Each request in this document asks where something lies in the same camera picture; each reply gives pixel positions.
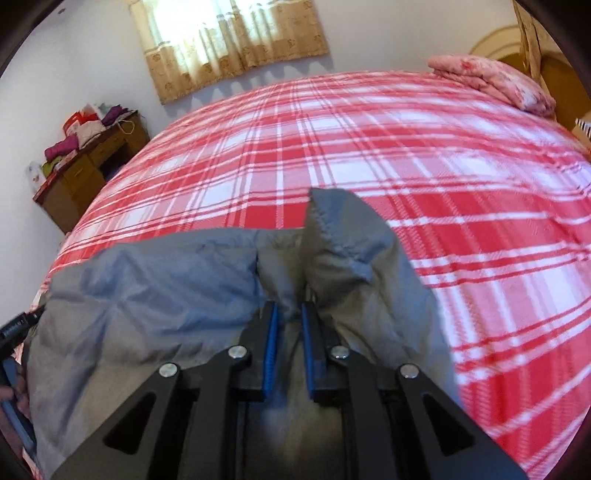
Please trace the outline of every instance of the pink pillow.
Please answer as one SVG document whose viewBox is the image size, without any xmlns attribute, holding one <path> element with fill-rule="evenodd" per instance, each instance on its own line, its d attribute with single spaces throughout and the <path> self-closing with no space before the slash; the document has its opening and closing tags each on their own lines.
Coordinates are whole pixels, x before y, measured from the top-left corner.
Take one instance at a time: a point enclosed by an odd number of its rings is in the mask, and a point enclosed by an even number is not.
<svg viewBox="0 0 591 480">
<path fill-rule="evenodd" d="M 435 74 L 498 98 L 519 110 L 553 116 L 556 100 L 528 76 L 506 63 L 476 55 L 441 55 L 427 64 Z"/>
</svg>

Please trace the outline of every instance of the bed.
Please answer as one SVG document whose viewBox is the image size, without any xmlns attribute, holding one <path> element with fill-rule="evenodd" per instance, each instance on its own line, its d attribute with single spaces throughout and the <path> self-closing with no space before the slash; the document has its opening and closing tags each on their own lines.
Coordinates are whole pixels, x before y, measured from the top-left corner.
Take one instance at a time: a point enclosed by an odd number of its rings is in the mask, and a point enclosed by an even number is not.
<svg viewBox="0 0 591 480">
<path fill-rule="evenodd" d="M 591 403 L 589 160 L 558 124 L 433 74 L 279 83 L 157 135 L 91 204 L 42 290 L 117 242 L 296 228 L 310 187 L 351 190 L 435 292 L 466 411 L 541 480 Z"/>
</svg>

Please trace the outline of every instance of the folded clothes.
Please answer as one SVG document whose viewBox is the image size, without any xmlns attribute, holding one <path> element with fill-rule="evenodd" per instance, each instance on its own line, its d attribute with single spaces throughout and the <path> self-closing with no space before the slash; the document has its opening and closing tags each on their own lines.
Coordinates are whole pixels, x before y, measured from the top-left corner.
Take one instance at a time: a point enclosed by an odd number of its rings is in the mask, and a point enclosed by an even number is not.
<svg viewBox="0 0 591 480">
<path fill-rule="evenodd" d="M 74 135 L 70 135 L 65 140 L 56 143 L 53 147 L 48 148 L 45 150 L 45 158 L 47 161 L 51 161 L 54 158 L 60 155 L 67 155 L 73 150 L 78 149 L 78 137 Z"/>
<path fill-rule="evenodd" d="M 111 107 L 109 112 L 107 112 L 101 121 L 103 122 L 104 126 L 109 127 L 115 123 L 115 120 L 127 112 L 129 112 L 127 108 L 123 108 L 121 105 L 115 105 L 114 107 Z"/>
<path fill-rule="evenodd" d="M 43 165 L 41 165 L 41 170 L 43 171 L 43 174 L 45 175 L 45 178 L 47 178 L 49 176 L 49 174 L 53 171 L 53 169 L 55 168 L 55 166 L 59 162 L 61 162 L 63 159 L 64 159 L 64 157 L 58 155 L 53 160 L 46 161 Z"/>
<path fill-rule="evenodd" d="M 106 130 L 100 120 L 89 121 L 76 129 L 76 136 L 80 148 L 84 147 L 90 140 Z"/>
<path fill-rule="evenodd" d="M 58 163 L 56 163 L 53 167 L 53 170 L 59 170 L 62 167 L 65 167 L 70 163 L 76 156 L 78 155 L 78 150 L 72 150 L 68 153 L 65 157 L 63 157 Z"/>
<path fill-rule="evenodd" d="M 528 76 L 500 61 L 476 55 L 441 55 L 427 60 L 434 73 L 493 96 L 524 112 L 554 115 L 556 100 Z"/>
</svg>

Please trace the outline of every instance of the wooden desk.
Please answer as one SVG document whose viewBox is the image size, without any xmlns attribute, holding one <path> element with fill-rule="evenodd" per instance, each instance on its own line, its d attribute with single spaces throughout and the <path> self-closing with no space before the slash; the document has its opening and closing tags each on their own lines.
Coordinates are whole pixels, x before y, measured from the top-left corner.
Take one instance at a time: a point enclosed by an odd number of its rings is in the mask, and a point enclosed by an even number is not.
<svg viewBox="0 0 591 480">
<path fill-rule="evenodd" d="M 92 200 L 105 186 L 106 167 L 125 164 L 148 143 L 137 111 L 87 143 L 59 171 L 53 171 L 33 199 L 64 233 L 72 231 Z"/>
</svg>

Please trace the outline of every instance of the desk drawer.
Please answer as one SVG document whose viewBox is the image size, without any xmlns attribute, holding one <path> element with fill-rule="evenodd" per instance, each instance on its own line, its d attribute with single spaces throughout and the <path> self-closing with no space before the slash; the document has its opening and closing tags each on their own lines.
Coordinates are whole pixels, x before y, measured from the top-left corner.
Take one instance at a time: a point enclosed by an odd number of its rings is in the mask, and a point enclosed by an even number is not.
<svg viewBox="0 0 591 480">
<path fill-rule="evenodd" d="M 54 182 L 41 200 L 41 206 L 64 233 L 71 232 L 80 220 L 80 212 L 72 201 L 70 188 L 63 179 Z"/>
<path fill-rule="evenodd" d="M 100 167 L 113 153 L 125 145 L 123 133 L 114 132 L 109 138 L 99 143 L 88 153 L 92 163 Z"/>
<path fill-rule="evenodd" d="M 86 155 L 78 158 L 65 172 L 64 178 L 66 179 L 68 186 L 72 193 L 76 192 L 80 185 L 82 185 L 92 173 L 96 171 L 96 168 Z"/>
<path fill-rule="evenodd" d="M 80 185 L 78 191 L 72 195 L 72 200 L 76 204 L 81 216 L 104 186 L 105 179 L 97 169 L 93 168 L 93 173 L 90 177 L 87 177 L 85 182 Z"/>
</svg>

